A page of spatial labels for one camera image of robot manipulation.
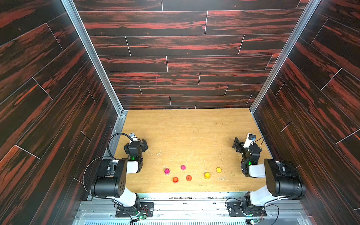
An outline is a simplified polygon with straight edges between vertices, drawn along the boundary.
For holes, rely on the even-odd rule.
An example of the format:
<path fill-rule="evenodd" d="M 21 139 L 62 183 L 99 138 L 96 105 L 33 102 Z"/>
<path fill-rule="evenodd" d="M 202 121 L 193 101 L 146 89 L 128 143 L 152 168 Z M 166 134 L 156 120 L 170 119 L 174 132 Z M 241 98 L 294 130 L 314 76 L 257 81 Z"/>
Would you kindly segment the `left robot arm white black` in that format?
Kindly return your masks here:
<path fill-rule="evenodd" d="M 90 193 L 98 198 L 114 200 L 124 208 L 140 210 L 138 194 L 126 188 L 128 174 L 139 173 L 143 167 L 143 153 L 148 150 L 145 139 L 136 139 L 124 146 L 128 158 L 103 159 L 97 170 Z"/>

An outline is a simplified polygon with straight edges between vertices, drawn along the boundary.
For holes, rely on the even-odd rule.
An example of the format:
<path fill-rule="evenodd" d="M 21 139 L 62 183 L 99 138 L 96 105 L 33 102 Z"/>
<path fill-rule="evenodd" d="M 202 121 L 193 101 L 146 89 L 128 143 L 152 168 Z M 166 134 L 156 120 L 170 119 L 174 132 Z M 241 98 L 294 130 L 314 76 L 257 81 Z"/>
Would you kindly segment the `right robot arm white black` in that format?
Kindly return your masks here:
<path fill-rule="evenodd" d="M 229 215 L 242 213 L 248 217 L 265 216 L 265 207 L 279 200 L 291 200 L 305 196 L 306 188 L 298 171 L 284 161 L 264 159 L 259 163 L 262 149 L 254 134 L 247 134 L 241 142 L 234 139 L 232 148 L 242 156 L 241 171 L 246 177 L 266 179 L 266 185 L 256 191 L 247 192 L 242 200 L 226 203 Z"/>

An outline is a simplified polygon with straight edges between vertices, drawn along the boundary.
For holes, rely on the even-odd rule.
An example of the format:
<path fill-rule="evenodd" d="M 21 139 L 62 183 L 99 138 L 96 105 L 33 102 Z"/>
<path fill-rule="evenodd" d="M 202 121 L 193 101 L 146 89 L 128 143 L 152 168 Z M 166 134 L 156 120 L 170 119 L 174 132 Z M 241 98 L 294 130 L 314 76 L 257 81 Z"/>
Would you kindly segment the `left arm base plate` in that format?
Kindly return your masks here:
<path fill-rule="evenodd" d="M 132 207 L 118 206 L 116 218 L 151 218 L 154 214 L 154 202 L 139 202 Z"/>

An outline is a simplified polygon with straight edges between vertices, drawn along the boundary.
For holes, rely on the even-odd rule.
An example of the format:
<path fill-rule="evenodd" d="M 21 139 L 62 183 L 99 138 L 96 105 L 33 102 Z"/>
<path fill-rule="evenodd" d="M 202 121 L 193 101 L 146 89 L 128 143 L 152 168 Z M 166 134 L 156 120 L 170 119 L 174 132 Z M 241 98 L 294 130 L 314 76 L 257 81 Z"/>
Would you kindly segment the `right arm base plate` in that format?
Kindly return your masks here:
<path fill-rule="evenodd" d="M 248 202 L 230 201 L 225 203 L 230 217 L 265 217 L 264 207 L 255 206 Z"/>

